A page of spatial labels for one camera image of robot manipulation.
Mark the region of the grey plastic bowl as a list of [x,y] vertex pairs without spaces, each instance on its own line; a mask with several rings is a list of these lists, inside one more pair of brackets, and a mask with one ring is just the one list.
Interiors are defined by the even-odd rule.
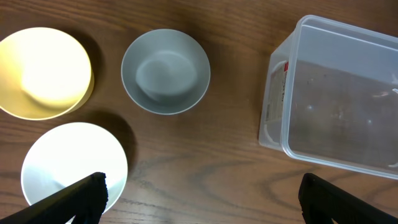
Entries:
[[174,115],[205,96],[211,67],[203,47],[174,29],[140,35],[125,51],[121,80],[130,99],[146,111]]

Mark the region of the yellow plastic bowl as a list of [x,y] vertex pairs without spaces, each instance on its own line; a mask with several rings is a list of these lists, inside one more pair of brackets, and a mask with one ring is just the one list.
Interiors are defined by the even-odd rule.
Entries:
[[40,121],[71,113],[94,84],[88,53],[66,32],[32,27],[1,41],[1,109],[14,117]]

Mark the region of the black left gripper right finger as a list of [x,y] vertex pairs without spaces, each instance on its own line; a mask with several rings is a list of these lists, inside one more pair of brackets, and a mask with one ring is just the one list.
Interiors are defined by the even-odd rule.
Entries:
[[303,176],[298,200],[306,224],[397,224],[396,217],[312,173]]

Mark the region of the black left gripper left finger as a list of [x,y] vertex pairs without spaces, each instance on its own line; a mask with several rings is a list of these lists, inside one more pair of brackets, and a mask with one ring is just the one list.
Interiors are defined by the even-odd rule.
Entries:
[[108,202],[106,174],[95,172],[1,219],[1,224],[97,224]]

